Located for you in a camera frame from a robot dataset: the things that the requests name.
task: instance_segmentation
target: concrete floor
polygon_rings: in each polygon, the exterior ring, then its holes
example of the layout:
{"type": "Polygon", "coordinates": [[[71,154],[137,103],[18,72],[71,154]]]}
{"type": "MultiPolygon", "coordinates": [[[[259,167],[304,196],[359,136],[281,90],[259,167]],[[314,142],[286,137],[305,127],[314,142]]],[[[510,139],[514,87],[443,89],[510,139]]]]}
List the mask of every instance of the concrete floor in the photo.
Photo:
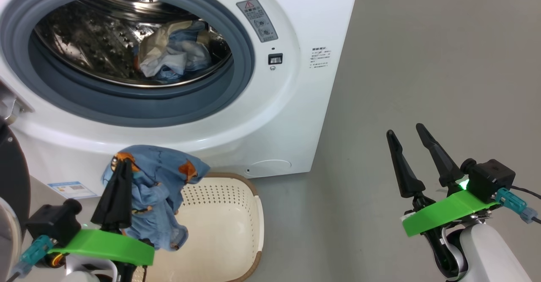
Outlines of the concrete floor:
{"type": "MultiPolygon", "coordinates": [[[[417,122],[458,165],[495,158],[517,172],[515,184],[541,192],[539,57],[541,0],[357,0],[313,170],[255,180],[265,248],[249,281],[444,281],[425,240],[401,227],[411,201],[399,195],[385,132],[395,130],[433,199],[445,193],[417,122]]],[[[505,209],[494,217],[540,281],[541,226],[505,209]]]]}

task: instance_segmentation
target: washing machine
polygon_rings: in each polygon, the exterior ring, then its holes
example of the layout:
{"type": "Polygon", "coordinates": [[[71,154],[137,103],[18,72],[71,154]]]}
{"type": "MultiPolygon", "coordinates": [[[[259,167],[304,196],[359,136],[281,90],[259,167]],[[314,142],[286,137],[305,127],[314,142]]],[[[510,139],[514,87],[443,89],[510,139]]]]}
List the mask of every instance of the washing machine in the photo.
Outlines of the washing machine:
{"type": "Polygon", "coordinates": [[[129,145],[248,178],[307,172],[353,4],[0,0],[0,109],[30,174],[65,197],[100,195],[105,166],[129,145]],[[209,61],[145,76],[141,42],[185,21],[204,23],[192,37],[209,61]]]}

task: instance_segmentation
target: laundry basket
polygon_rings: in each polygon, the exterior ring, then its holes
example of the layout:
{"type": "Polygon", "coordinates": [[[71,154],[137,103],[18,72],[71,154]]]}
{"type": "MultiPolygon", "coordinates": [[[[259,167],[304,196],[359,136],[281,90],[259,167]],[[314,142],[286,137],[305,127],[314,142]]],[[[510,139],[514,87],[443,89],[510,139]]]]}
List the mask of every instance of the laundry basket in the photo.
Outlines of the laundry basket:
{"type": "MultiPolygon", "coordinates": [[[[176,218],[188,228],[175,252],[156,251],[146,282],[241,282],[263,249],[263,207],[253,184],[233,173],[211,173],[182,190],[176,218]]],[[[133,282],[143,281],[138,268],[133,282]]]]}

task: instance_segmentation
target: metal hinge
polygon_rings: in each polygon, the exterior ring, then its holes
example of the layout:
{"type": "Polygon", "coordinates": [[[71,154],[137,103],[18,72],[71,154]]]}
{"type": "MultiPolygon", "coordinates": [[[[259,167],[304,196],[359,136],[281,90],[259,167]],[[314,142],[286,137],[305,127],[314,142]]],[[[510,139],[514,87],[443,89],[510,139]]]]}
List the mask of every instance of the metal hinge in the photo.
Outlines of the metal hinge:
{"type": "Polygon", "coordinates": [[[17,96],[0,83],[0,118],[8,125],[13,124],[19,114],[24,111],[25,109],[17,96]]]}

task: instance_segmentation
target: green plastic bracket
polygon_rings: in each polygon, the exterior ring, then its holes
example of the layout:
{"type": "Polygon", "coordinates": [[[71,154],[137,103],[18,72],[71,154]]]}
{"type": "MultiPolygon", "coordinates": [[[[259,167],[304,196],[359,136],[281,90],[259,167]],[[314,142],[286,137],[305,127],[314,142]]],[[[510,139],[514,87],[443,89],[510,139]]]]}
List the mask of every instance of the green plastic bracket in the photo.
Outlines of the green plastic bracket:
{"type": "Polygon", "coordinates": [[[407,236],[414,236],[496,204],[485,204],[469,191],[463,190],[417,211],[406,218],[402,226],[407,236]]]}
{"type": "Polygon", "coordinates": [[[154,247],[129,236],[86,229],[79,231],[66,247],[51,249],[49,253],[73,253],[137,266],[154,262],[154,247]]]}

